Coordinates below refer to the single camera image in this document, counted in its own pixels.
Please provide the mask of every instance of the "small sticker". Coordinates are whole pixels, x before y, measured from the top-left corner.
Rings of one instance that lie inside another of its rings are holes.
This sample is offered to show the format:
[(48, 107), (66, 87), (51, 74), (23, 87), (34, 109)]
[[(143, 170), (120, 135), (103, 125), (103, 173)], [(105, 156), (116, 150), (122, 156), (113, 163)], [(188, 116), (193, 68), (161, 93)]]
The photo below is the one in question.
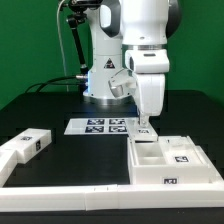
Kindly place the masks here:
[(147, 129), (139, 129), (138, 132), (140, 134), (149, 134), (149, 130), (147, 130)]
[(104, 125), (104, 119), (88, 119), (87, 125)]
[(86, 127), (85, 133), (102, 133), (104, 131), (103, 126), (90, 126)]
[(109, 58), (107, 63), (105, 64), (104, 68), (115, 68), (114, 63), (112, 62), (112, 60)]
[(127, 129), (125, 126), (110, 126), (109, 132), (110, 133), (124, 133), (124, 132), (127, 132)]
[(164, 178), (163, 184), (177, 184), (178, 178)]
[(32, 139), (32, 137), (24, 136), (21, 138), (23, 141), (29, 141), (30, 139)]
[(176, 156), (175, 160), (177, 163), (189, 163), (187, 156)]
[(109, 124), (110, 125), (113, 125), (113, 124), (115, 124), (115, 125), (121, 125), (121, 124), (125, 125), (125, 120), (124, 119), (110, 119)]
[(41, 143), (40, 140), (36, 142), (36, 151), (39, 151), (41, 149)]

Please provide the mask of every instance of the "green wall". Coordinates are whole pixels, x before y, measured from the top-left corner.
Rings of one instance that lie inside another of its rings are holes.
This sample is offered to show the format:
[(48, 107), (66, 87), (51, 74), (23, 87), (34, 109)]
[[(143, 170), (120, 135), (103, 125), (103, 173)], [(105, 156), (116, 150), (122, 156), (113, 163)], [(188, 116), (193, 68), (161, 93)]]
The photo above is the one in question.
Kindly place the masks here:
[[(183, 20), (169, 39), (167, 89), (201, 90), (224, 106), (223, 0), (180, 0)], [(32, 84), (63, 76), (56, 27), (58, 0), (0, 1), (0, 108)], [(79, 72), (72, 35), (61, 16), (68, 74)], [(87, 24), (80, 27), (88, 64)], [(66, 91), (65, 87), (48, 88)]]

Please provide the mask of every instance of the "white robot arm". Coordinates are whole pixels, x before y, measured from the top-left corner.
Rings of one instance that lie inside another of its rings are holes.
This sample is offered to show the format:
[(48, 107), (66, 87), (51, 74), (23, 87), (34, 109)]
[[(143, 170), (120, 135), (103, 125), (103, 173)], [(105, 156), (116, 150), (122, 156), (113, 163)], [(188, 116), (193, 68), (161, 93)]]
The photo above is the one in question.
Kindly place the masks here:
[[(127, 73), (121, 74), (120, 77), (113, 76), (110, 86), (115, 93), (122, 85), (128, 86), (132, 83), (130, 86), (134, 86), (132, 95), (140, 118), (139, 123), (135, 124), (139, 127), (135, 129), (152, 129), (149, 117), (161, 113), (165, 90), (164, 73), (169, 71), (169, 60), (163, 46), (167, 43), (168, 31), (170, 36), (179, 25), (174, 22), (180, 19), (177, 4), (177, 0), (115, 0), (113, 3), (104, 0), (101, 4), (102, 29), (108, 35), (112, 34), (111, 37), (120, 32), (123, 45), (128, 49), (125, 52), (125, 65), (131, 71), (132, 79)], [(167, 23), (171, 13), (176, 13), (177, 18), (171, 17), (168, 29)], [(157, 140), (153, 130), (148, 140)]]

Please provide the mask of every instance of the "white box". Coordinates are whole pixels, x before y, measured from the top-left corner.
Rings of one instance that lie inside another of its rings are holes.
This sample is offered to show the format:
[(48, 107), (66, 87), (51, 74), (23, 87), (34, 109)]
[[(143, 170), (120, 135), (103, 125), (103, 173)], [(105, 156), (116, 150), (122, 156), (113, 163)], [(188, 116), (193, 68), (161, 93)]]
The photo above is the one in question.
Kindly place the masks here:
[(210, 183), (216, 170), (189, 137), (159, 137), (158, 142), (128, 139), (131, 184)]

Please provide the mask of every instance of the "black table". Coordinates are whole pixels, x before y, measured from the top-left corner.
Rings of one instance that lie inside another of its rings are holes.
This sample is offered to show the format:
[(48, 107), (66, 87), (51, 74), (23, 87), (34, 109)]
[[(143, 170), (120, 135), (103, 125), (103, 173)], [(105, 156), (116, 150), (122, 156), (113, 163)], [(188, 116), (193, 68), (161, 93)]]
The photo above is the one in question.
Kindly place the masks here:
[[(27, 128), (51, 129), (53, 142), (5, 187), (129, 184), (126, 135), (65, 136), (70, 118), (134, 117), (136, 107), (84, 103), (78, 93), (28, 93), (0, 111), (0, 144)], [(224, 176), (224, 109), (197, 91), (168, 91), (160, 136), (189, 135)], [(0, 223), (224, 223), (224, 208), (0, 213)]]

